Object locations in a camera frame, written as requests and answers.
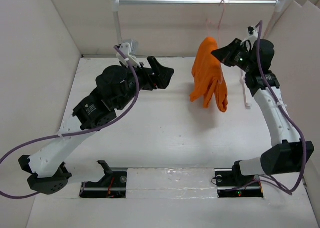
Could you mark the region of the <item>orange trousers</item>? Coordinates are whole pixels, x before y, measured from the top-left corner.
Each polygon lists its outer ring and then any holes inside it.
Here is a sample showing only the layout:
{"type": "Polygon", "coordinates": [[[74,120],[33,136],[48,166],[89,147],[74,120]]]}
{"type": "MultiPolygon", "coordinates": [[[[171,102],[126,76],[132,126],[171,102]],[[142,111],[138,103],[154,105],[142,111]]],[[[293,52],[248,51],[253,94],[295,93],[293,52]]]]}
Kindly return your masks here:
{"type": "Polygon", "coordinates": [[[207,37],[200,44],[191,70],[194,90],[189,95],[191,102],[203,98],[203,108],[209,108],[215,98],[217,108],[225,113],[228,109],[228,88],[221,62],[212,55],[218,49],[213,37],[207,37]]]}

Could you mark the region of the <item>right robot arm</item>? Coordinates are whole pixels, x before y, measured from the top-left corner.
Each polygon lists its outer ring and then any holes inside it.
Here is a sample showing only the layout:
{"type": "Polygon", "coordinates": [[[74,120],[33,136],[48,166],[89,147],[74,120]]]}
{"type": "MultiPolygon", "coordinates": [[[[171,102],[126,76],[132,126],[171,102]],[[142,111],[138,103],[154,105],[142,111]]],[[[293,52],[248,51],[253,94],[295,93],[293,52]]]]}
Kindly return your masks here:
{"type": "Polygon", "coordinates": [[[315,148],[290,119],[282,99],[280,83],[270,71],[275,55],[272,42],[261,39],[247,48],[239,39],[211,53],[227,67],[245,72],[245,84],[260,107],[271,137],[272,147],[261,156],[234,163],[231,179],[243,185],[254,175],[304,172],[315,148]]]}

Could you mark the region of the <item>pink wire hanger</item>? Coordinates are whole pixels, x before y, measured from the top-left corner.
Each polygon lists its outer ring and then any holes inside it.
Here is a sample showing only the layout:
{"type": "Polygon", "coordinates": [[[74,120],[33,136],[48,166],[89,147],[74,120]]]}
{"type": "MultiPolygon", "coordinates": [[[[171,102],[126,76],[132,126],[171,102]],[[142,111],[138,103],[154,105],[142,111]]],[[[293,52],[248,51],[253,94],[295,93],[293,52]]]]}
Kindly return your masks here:
{"type": "MultiPolygon", "coordinates": [[[[226,2],[225,2],[225,0],[221,0],[220,4],[218,6],[219,7],[223,6],[223,10],[222,10],[222,13],[221,13],[218,25],[217,25],[217,37],[218,37],[217,44],[218,44],[218,46],[220,46],[221,45],[221,25],[222,25],[222,21],[223,21],[223,18],[224,18],[225,11],[226,11],[226,2]]],[[[205,20],[205,27],[206,27],[206,32],[207,32],[207,36],[208,37],[211,34],[210,25],[212,25],[212,24],[213,23],[208,18],[205,20]]],[[[218,79],[218,83],[221,85],[223,83],[223,81],[224,81],[224,75],[223,75],[222,67],[220,66],[219,68],[220,68],[220,78],[218,79]]]]}

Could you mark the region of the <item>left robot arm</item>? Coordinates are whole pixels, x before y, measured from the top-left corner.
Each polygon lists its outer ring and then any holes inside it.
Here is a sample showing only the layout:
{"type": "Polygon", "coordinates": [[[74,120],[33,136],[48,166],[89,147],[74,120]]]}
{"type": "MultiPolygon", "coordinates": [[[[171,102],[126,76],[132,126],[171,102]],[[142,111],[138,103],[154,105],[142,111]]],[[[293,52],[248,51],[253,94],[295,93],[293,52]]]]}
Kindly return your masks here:
{"type": "Polygon", "coordinates": [[[127,114],[126,106],[137,102],[141,90],[165,90],[169,86],[174,69],[161,65],[153,56],[147,61],[150,67],[140,63],[128,68],[120,63],[105,68],[95,79],[95,89],[73,109],[47,146],[19,158],[21,169],[30,174],[27,183],[31,190],[52,195],[63,189],[72,177],[65,160],[78,146],[118,121],[117,111],[127,114]]]}

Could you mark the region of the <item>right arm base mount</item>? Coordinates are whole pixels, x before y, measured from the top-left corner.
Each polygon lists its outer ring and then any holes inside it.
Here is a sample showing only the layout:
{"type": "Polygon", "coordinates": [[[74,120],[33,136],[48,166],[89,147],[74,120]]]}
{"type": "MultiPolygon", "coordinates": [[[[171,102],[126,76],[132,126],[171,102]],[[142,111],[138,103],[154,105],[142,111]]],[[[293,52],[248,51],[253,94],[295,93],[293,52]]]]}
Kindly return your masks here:
{"type": "Polygon", "coordinates": [[[254,175],[235,175],[231,168],[215,168],[214,178],[218,198],[263,198],[263,189],[254,175]]]}

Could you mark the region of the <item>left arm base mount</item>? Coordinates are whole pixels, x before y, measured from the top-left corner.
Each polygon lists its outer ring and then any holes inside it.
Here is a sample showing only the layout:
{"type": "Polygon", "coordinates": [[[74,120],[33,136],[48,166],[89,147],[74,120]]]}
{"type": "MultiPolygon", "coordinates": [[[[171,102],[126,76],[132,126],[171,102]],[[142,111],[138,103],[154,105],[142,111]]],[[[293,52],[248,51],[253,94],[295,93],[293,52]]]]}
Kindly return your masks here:
{"type": "Polygon", "coordinates": [[[104,176],[97,182],[82,182],[79,197],[83,199],[126,198],[128,168],[110,168],[105,160],[98,160],[104,176]]]}

